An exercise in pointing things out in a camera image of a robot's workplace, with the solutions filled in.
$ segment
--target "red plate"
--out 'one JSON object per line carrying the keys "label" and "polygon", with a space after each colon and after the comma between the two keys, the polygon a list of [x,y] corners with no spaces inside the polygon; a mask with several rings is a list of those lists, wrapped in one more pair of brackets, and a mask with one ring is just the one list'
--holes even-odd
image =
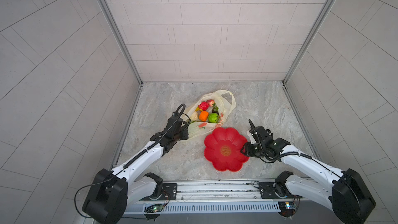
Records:
{"label": "red plate", "polygon": [[238,172],[249,160],[240,152],[246,142],[236,129],[218,127],[205,138],[205,158],[220,172]]}

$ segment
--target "white plastic bag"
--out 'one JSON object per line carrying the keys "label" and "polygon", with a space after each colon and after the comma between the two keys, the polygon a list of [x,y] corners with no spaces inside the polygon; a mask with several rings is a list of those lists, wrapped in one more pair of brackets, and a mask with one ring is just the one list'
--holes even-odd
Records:
{"label": "white plastic bag", "polygon": [[[223,94],[229,93],[232,97],[232,103],[228,102],[224,97],[222,97]],[[228,115],[232,112],[232,110],[236,107],[236,101],[234,98],[234,95],[227,90],[218,90],[214,93],[208,93],[205,94],[198,100],[195,104],[192,106],[188,107],[185,109],[184,113],[186,113],[188,116],[191,116],[193,112],[195,112],[195,109],[199,106],[202,101],[207,101],[209,99],[214,100],[216,106],[218,107],[218,114],[220,115],[220,120],[218,123],[210,123],[210,122],[194,122],[191,123],[188,127],[188,137],[190,140],[192,138],[198,137],[200,135],[212,132],[215,128],[221,127],[225,121]],[[187,121],[188,118],[183,115],[182,119],[184,121]]]}

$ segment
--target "metal vent grille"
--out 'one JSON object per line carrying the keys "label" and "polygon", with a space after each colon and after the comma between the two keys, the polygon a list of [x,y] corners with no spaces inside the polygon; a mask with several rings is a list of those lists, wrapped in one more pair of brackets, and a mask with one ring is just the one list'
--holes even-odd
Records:
{"label": "metal vent grille", "polygon": [[220,212],[280,212],[277,202],[259,203],[230,203],[230,202],[201,202],[201,203],[173,203],[165,207],[165,213],[220,213]]}

